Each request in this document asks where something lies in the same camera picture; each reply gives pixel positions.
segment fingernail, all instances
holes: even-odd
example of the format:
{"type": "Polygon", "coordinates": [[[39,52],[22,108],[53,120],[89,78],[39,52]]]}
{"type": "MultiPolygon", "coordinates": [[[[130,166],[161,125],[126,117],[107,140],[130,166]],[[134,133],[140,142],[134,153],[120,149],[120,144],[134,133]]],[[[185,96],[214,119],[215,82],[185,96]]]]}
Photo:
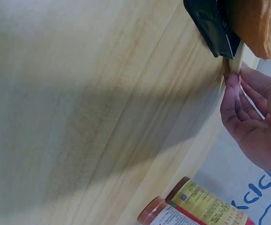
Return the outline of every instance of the fingernail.
{"type": "Polygon", "coordinates": [[[249,67],[246,62],[242,61],[241,67],[249,67]]]}

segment light wood grain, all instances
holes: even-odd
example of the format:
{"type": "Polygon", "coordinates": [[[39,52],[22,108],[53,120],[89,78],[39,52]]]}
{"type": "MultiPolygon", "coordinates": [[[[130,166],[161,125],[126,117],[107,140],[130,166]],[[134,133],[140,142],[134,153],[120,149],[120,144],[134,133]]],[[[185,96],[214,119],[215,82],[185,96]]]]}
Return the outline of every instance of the light wood grain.
{"type": "Polygon", "coordinates": [[[181,0],[0,0],[0,225],[126,225],[221,130],[222,58],[181,0]]]}

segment finger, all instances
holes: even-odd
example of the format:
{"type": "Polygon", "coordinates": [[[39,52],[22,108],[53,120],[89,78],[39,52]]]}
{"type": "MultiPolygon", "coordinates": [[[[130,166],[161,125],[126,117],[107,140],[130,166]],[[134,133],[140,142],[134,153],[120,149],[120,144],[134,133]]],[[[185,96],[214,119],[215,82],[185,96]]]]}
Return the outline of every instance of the finger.
{"type": "Polygon", "coordinates": [[[234,106],[235,112],[240,121],[246,121],[251,119],[250,116],[244,111],[241,99],[240,99],[240,78],[237,74],[230,74],[227,80],[227,85],[231,86],[235,93],[234,106]]]}
{"type": "Polygon", "coordinates": [[[254,108],[254,106],[246,98],[246,96],[245,96],[244,92],[242,91],[242,89],[240,89],[240,100],[241,100],[242,107],[243,107],[244,111],[248,114],[248,116],[251,119],[258,120],[258,121],[263,121],[260,114],[258,114],[258,112],[254,108]]]}
{"type": "Polygon", "coordinates": [[[249,67],[241,67],[240,75],[248,86],[268,99],[271,94],[271,77],[249,67]]]}
{"type": "Polygon", "coordinates": [[[242,61],[242,67],[249,67],[246,62],[242,61]]]}
{"type": "Polygon", "coordinates": [[[220,112],[223,125],[227,131],[234,136],[234,133],[241,123],[235,112],[235,92],[232,87],[227,86],[222,100],[220,112]]]}
{"type": "Polygon", "coordinates": [[[243,80],[241,80],[241,85],[244,92],[249,96],[249,98],[251,98],[261,114],[266,117],[266,115],[269,113],[267,107],[267,99],[249,87],[248,84],[246,84],[243,80]]]}

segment yellow label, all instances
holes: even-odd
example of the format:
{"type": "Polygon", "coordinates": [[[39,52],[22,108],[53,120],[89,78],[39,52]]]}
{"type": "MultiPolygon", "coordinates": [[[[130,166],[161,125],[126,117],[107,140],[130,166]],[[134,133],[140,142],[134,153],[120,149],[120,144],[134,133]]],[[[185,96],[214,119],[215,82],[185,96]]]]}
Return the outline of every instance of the yellow label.
{"type": "Polygon", "coordinates": [[[172,202],[207,225],[245,225],[247,215],[189,180],[172,202]]]}

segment hand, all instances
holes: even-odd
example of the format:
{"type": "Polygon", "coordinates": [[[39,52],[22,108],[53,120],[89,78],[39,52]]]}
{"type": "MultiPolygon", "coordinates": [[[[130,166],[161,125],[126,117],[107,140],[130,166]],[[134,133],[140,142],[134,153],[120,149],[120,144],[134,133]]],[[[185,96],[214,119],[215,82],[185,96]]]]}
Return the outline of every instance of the hand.
{"type": "Polygon", "coordinates": [[[236,74],[231,74],[226,81],[222,122],[244,154],[271,173],[271,77],[247,65],[242,65],[240,74],[241,81],[236,74]],[[240,83],[262,116],[248,101],[240,83]]]}

